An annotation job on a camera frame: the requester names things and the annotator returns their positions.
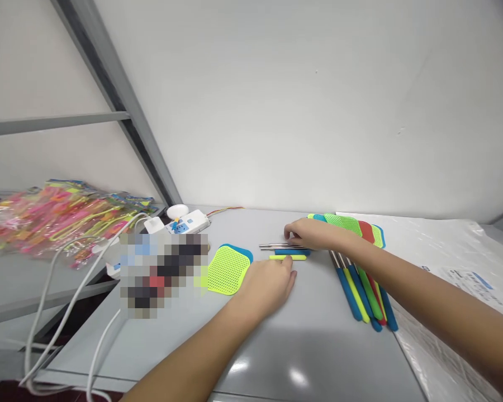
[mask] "blue handle grip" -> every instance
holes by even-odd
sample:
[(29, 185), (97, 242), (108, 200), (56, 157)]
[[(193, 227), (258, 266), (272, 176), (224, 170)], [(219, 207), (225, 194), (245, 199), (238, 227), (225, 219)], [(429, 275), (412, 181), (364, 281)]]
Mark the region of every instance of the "blue handle grip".
[(337, 271), (337, 276), (339, 277), (339, 280), (341, 281), (341, 286), (345, 291), (345, 296), (347, 297), (350, 310), (352, 310), (352, 315), (354, 316), (356, 321), (362, 321), (363, 320), (362, 314), (359, 311), (358, 304), (356, 304), (356, 299), (352, 294), (352, 290), (350, 289), (350, 285), (348, 284), (348, 280), (347, 277), (345, 276), (345, 273), (341, 268), (336, 268), (335, 271)]
[(274, 250), (274, 255), (311, 255), (311, 250)]
[(380, 325), (380, 323), (378, 321), (376, 321), (376, 318), (375, 317), (371, 317), (369, 316), (369, 318), (371, 319), (371, 325), (373, 326), (374, 330), (376, 332), (381, 332), (382, 331), (382, 326)]
[(371, 305), (369, 304), (369, 300), (367, 299), (367, 294), (363, 289), (362, 280), (359, 278), (359, 275), (356, 272), (356, 267), (354, 265), (349, 265), (348, 270), (350, 272), (352, 280), (354, 281), (354, 285), (356, 285), (356, 289), (358, 289), (359, 297), (362, 300), (363, 306), (365, 307), (365, 311), (367, 312), (367, 315), (371, 319), (371, 325), (373, 326), (376, 332), (380, 332), (382, 330), (382, 326), (378, 321), (376, 321), (376, 318), (373, 315)]
[(386, 291), (383, 287), (379, 286), (380, 295), (382, 296), (382, 302), (384, 303), (384, 311), (387, 315), (387, 326), (393, 332), (398, 331), (397, 320), (395, 319), (395, 315), (393, 314), (393, 309), (391, 308), (390, 298), (387, 296)]

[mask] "electrical cable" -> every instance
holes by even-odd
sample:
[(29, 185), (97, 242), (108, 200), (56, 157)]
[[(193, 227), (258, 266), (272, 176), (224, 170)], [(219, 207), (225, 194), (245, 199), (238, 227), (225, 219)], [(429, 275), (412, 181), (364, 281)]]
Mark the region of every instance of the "electrical cable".
[[(27, 373), (30, 371), (32, 345), (34, 343), (35, 331), (37, 329), (37, 325), (39, 324), (39, 320), (41, 318), (41, 313), (43, 312), (43, 307), (45, 305), (45, 298), (46, 298), (47, 293), (49, 292), (50, 281), (52, 280), (52, 274), (54, 272), (54, 267), (56, 265), (56, 261), (58, 260), (58, 257), (60, 256), (60, 254), (67, 247), (69, 247), (71, 244), (73, 244), (77, 241), (80, 241), (80, 240), (86, 239), (86, 238), (98, 238), (98, 236), (83, 236), (83, 237), (78, 237), (76, 239), (73, 239), (70, 242), (67, 242), (64, 246), (60, 247), (59, 250), (54, 255), (54, 257), (52, 258), (52, 262), (50, 263), (49, 273), (46, 276), (45, 285), (43, 287), (43, 292), (41, 294), (41, 300), (39, 300), (39, 306), (37, 307), (37, 313), (35, 314), (34, 323), (32, 324), (32, 328), (30, 329), (30, 334), (28, 335), (28, 339), (26, 341), (26, 349), (25, 349), (25, 354), (24, 354), (25, 378), (27, 376)], [(65, 391), (67, 389), (70, 389), (70, 387), (67, 387), (67, 386), (51, 386), (51, 387), (47, 387), (46, 389), (41, 391), (41, 390), (36, 389), (32, 378), (27, 379), (26, 388), (28, 388), (28, 391), (30, 391), (30, 393), (32, 395), (37, 395), (37, 396), (52, 395), (57, 392), (61, 392), (61, 391)]]
[(99, 350), (101, 349), (102, 342), (106, 336), (106, 333), (108, 332), (109, 328), (112, 326), (113, 322), (116, 320), (117, 316), (121, 312), (121, 309), (117, 311), (117, 313), (112, 317), (108, 325), (106, 325), (105, 330), (102, 332), (101, 338), (99, 339), (99, 343), (97, 344), (97, 348), (95, 349), (95, 354), (93, 355), (93, 360), (91, 361), (91, 366), (89, 368), (89, 374), (88, 374), (88, 385), (86, 386), (86, 399), (88, 402), (94, 402), (93, 398), (91, 397), (91, 387), (93, 386), (93, 372), (95, 371), (95, 363), (97, 361), (97, 356), (99, 355)]
[[(75, 388), (73, 388), (73, 391), (86, 392), (86, 388), (75, 387)], [(98, 396), (104, 398), (107, 402), (112, 402), (112, 398), (110, 398), (110, 396), (107, 393), (103, 392), (103, 391), (91, 390), (91, 393), (94, 394), (94, 395), (98, 395)]]
[[(149, 215), (147, 215), (146, 213), (139, 213), (138, 215), (136, 215), (136, 217), (139, 217), (139, 216), (145, 216), (147, 218), (149, 218)], [(41, 364), (45, 361), (45, 358), (47, 357), (50, 349), (54, 346), (54, 344), (56, 343), (56, 340), (58, 339), (58, 337), (60, 336), (60, 333), (61, 331), (63, 330), (63, 327), (65, 326), (65, 323), (67, 322), (67, 319), (69, 318), (70, 314), (71, 314), (71, 311), (74, 307), (74, 304), (76, 303), (79, 295), (80, 295), (80, 292), (82, 291), (82, 289), (84, 288), (84, 286), (86, 285), (89, 277), (91, 276), (91, 274), (93, 273), (93, 271), (95, 270), (95, 267), (98, 265), (99, 261), (101, 260), (102, 256), (104, 255), (104, 253), (108, 250), (108, 248), (112, 245), (113, 241), (122, 233), (124, 232), (130, 225), (131, 223), (134, 222), (134, 220), (130, 220), (128, 221), (106, 244), (106, 246), (103, 248), (103, 250), (101, 251), (101, 253), (99, 254), (99, 256), (97, 257), (97, 259), (95, 260), (95, 262), (93, 263), (93, 265), (91, 266), (91, 268), (89, 269), (89, 271), (87, 272), (86, 276), (84, 277), (84, 279), (82, 280), (82, 282), (80, 283), (80, 285), (78, 286), (78, 289), (77, 291), (75, 292), (75, 294), (73, 295), (73, 298), (72, 300), (70, 301), (69, 303), (69, 306), (67, 307), (67, 310), (65, 311), (65, 314), (63, 316), (63, 318), (61, 319), (61, 322), (60, 322), (60, 325), (58, 326), (56, 332), (54, 333), (52, 339), (50, 340), (49, 344), (47, 345), (47, 347), (45, 348), (45, 350), (43, 351), (43, 353), (41, 354), (41, 356), (39, 357), (38, 361), (35, 363), (35, 365), (32, 367), (32, 369), (30, 369), (27, 373), (25, 373), (25, 377), (21, 380), (21, 382), (19, 383), (19, 386), (22, 386), (23, 384), (27, 383), (28, 381), (30, 382), (30, 386), (31, 388), (33, 388), (34, 392), (39, 392), (37, 390), (35, 390), (35, 388), (33, 387), (33, 383), (31, 382), (32, 380), (32, 377), (34, 376), (34, 374), (37, 372), (37, 370), (40, 368)], [(53, 258), (53, 261), (51, 263), (51, 267), (50, 267), (50, 270), (49, 270), (49, 274), (47, 276), (47, 281), (45, 283), (45, 287), (44, 287), (44, 292), (43, 294), (41, 295), (41, 300), (40, 300), (40, 303), (39, 303), (39, 308), (38, 308), (38, 311), (37, 311), (37, 315), (36, 315), (36, 320), (34, 320), (34, 324), (32, 325), (32, 330), (30, 331), (30, 335), (29, 335), (29, 338), (26, 342), (27, 346), (30, 345), (30, 351), (31, 351), (31, 345), (33, 343), (33, 337), (34, 337), (34, 334), (35, 334), (35, 328), (37, 327), (37, 322), (39, 321), (39, 318), (40, 318), (40, 315), (41, 315), (41, 312), (40, 310), (42, 311), (42, 307), (44, 305), (44, 302), (45, 302), (45, 297), (46, 297), (46, 292), (48, 292), (48, 287), (50, 285), (50, 279), (52, 277), (52, 271), (54, 270), (54, 265), (55, 265), (55, 262), (57, 260), (57, 257), (59, 255), (59, 253), (61, 253), (63, 251), (63, 249), (65, 249), (67, 246), (69, 246), (69, 244), (75, 242), (75, 241), (78, 241), (80, 240), (81, 238), (78, 238), (78, 239), (75, 239), (75, 240), (71, 240), (71, 242), (69, 242), (68, 244), (66, 244), (65, 246), (63, 246), (59, 251), (58, 253), (56, 253), (56, 255), (54, 256)], [(25, 357), (25, 370), (27, 370), (27, 368), (30, 367), (30, 355), (28, 355), (28, 358)], [(45, 391), (50, 391), (52, 393), (57, 393), (57, 392), (61, 392), (63, 390), (66, 390), (66, 389), (70, 389), (70, 387), (49, 387), (48, 389), (46, 389)], [(94, 394), (103, 394), (99, 391), (97, 391), (97, 393), (95, 391), (93, 391)]]
[(228, 209), (245, 209), (244, 207), (227, 207), (227, 208), (222, 208), (222, 209), (216, 209), (214, 211), (211, 211), (207, 214), (207, 216), (214, 215), (223, 211), (226, 211)]
[(144, 220), (146, 220), (146, 219), (149, 219), (149, 218), (140, 218), (140, 219), (138, 219), (138, 220), (136, 221), (136, 223), (134, 224), (134, 229), (133, 229), (133, 231), (134, 231), (134, 232), (136, 232), (136, 226), (138, 226), (138, 223), (140, 223), (141, 221), (144, 221)]

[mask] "white table surface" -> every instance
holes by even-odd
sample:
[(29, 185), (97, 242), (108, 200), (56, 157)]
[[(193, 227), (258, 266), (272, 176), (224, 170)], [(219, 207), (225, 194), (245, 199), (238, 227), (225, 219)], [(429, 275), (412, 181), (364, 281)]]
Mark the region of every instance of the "white table surface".
[[(214, 207), (200, 207), (209, 212)], [(255, 260), (272, 252), (260, 243), (283, 241), (283, 226), (305, 213), (229, 210), (214, 215), (202, 233), (209, 261), (223, 243), (247, 248)], [(352, 317), (326, 251), (295, 261), (298, 277), (286, 305), (245, 342), (215, 387), (216, 400), (424, 401), (393, 333)], [(181, 288), (158, 319), (120, 317), (109, 331), (95, 387), (127, 391), (201, 328), (229, 300)], [(37, 380), (83, 386), (94, 349), (120, 305), (114, 289)]]

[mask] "power strip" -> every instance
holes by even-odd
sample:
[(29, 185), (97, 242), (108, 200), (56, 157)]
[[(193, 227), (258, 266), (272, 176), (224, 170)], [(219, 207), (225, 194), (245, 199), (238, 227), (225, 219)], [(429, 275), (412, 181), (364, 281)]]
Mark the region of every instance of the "power strip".
[(201, 232), (203, 229), (210, 226), (211, 221), (207, 215), (196, 209), (189, 214), (181, 217), (177, 222), (177, 227), (173, 230), (174, 222), (168, 223), (165, 228), (172, 235), (193, 235)]

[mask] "orange wire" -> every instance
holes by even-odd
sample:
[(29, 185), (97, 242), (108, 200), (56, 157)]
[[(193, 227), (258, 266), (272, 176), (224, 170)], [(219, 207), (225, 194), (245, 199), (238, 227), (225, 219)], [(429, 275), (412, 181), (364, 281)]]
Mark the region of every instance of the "orange wire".
[(217, 210), (214, 210), (214, 211), (209, 212), (209, 213), (207, 214), (207, 216), (212, 215), (212, 214), (214, 214), (215, 212), (222, 212), (222, 211), (225, 211), (225, 210), (228, 210), (228, 209), (244, 209), (244, 207), (227, 207), (227, 208), (217, 209)]

